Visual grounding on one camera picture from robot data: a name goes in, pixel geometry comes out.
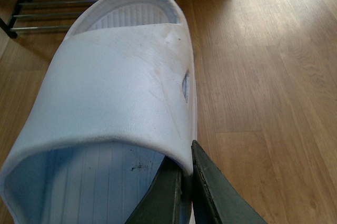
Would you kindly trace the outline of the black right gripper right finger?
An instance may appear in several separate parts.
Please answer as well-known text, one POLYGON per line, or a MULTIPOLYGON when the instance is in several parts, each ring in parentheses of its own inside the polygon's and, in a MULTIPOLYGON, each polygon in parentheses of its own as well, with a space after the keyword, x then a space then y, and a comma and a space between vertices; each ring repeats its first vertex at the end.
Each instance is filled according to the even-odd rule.
POLYGON ((196 223, 266 223, 239 195, 201 145, 192 143, 196 223))

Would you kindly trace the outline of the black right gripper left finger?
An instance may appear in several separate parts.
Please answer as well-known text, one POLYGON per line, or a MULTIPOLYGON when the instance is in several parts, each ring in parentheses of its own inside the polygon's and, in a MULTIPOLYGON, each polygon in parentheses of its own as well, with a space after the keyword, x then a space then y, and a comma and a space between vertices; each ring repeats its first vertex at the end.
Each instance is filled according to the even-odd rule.
POLYGON ((165 157, 140 203, 126 223, 179 223, 182 171, 165 157))

